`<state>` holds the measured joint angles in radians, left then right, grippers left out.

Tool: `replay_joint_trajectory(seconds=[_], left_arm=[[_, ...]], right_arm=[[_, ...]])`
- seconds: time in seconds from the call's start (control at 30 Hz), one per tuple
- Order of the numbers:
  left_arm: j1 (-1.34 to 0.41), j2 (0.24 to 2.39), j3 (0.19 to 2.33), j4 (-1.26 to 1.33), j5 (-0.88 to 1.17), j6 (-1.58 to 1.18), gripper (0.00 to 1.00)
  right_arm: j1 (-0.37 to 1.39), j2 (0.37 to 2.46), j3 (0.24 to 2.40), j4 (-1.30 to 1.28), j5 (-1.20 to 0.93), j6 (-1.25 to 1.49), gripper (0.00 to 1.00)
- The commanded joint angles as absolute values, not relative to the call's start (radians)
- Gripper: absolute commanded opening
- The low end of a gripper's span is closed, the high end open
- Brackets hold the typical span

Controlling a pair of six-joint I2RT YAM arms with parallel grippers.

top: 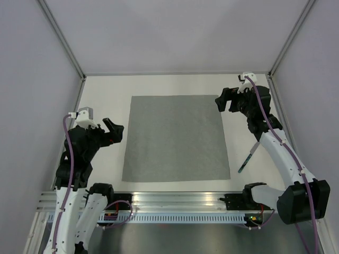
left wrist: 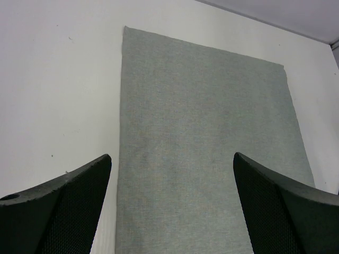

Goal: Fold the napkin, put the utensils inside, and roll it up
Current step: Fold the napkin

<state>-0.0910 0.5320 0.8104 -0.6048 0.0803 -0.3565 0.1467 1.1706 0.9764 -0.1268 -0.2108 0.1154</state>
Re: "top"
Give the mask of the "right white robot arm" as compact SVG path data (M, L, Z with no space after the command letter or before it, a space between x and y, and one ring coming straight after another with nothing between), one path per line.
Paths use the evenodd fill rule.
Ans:
M278 190L263 182L247 184L242 204L248 209L263 204L276 210L285 224L322 219L330 186L325 180L317 180L291 148L281 123L270 112L270 90L257 86L240 93L238 88L224 88L215 102L219 112L231 102L230 112L246 116L249 131L268 152L285 185L284 190Z

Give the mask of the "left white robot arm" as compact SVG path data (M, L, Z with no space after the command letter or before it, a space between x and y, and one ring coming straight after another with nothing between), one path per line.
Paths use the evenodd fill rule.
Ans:
M45 253L87 253L97 221L115 205L112 185L95 183L87 188L92 159L99 149L122 141L124 126L109 118L100 126L65 128L65 151L56 171L56 207Z

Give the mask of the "grey cloth napkin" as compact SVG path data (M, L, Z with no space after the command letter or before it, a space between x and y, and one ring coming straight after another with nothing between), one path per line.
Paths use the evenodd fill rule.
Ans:
M230 166L216 95L134 96L124 182L229 180Z

